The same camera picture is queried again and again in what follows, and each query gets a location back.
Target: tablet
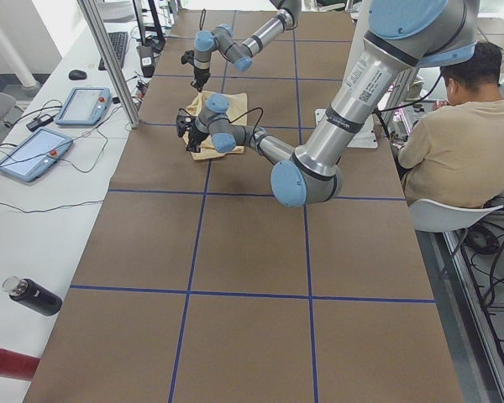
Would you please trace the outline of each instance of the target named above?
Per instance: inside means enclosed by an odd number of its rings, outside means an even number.
[[[42,176],[70,147],[71,137],[47,128],[37,129],[0,160],[0,171],[23,182]]]
[[[111,101],[108,88],[73,88],[54,121],[60,126],[93,126]]]

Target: computer mouse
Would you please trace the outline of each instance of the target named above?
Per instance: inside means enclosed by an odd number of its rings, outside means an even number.
[[[71,70],[69,72],[70,80],[84,80],[86,77],[87,77],[86,72],[82,70]]]

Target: bottle cap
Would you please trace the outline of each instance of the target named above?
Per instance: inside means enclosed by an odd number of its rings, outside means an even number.
[[[22,284],[23,281],[19,277],[12,275],[3,282],[2,289],[11,296],[19,296],[23,293]]]

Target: beige cloth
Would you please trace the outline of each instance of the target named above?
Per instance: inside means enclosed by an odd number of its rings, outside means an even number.
[[[203,106],[205,105],[206,100],[215,92],[203,91],[198,93],[197,97],[194,98],[192,103],[185,108],[187,112],[191,115],[198,116]],[[229,101],[229,108],[226,114],[228,115],[229,121],[231,122],[239,115],[245,113],[247,111],[247,96],[246,94],[237,94],[237,95],[226,95],[224,96]],[[246,116],[244,115],[238,121],[234,122],[234,124],[245,125],[246,124]],[[183,136],[185,143],[188,143],[188,133],[185,133]],[[226,154],[242,154],[244,152],[244,146],[238,145],[229,153]],[[192,158],[194,160],[209,160],[211,158],[223,157],[226,154],[221,154],[217,152],[217,150],[213,146],[213,142],[211,141],[211,136],[208,136],[202,144],[200,144],[200,152],[199,153],[191,153]]]
[[[409,204],[428,198],[481,207],[504,189],[504,101],[467,102],[424,116],[400,150]]]

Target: keyboard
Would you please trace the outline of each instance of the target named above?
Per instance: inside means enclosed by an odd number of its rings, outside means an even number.
[[[129,38],[129,34],[125,31],[109,32],[108,36],[110,37],[110,42],[112,43],[114,52],[116,52],[116,56],[118,57],[119,66],[123,67],[123,63],[125,62],[125,53],[127,53],[127,40]],[[99,61],[98,69],[106,70],[104,60],[102,58]]]

